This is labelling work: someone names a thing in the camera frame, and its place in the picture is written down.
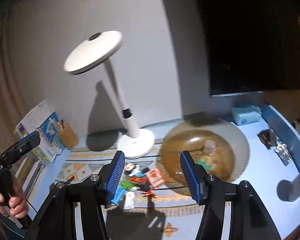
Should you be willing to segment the person's left hand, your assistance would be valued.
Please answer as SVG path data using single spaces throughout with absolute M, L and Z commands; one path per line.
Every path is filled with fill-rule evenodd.
M 15 218 L 24 218 L 28 211 L 29 207 L 26 202 L 26 199 L 23 196 L 23 189 L 21 185 L 19 184 L 18 180 L 13 177 L 13 190 L 14 190 L 14 196 L 12 196 L 8 203 L 10 208 L 10 214 L 14 215 Z M 4 197 L 0 193 L 0 213 L 7 217 L 8 213 L 4 209 Z

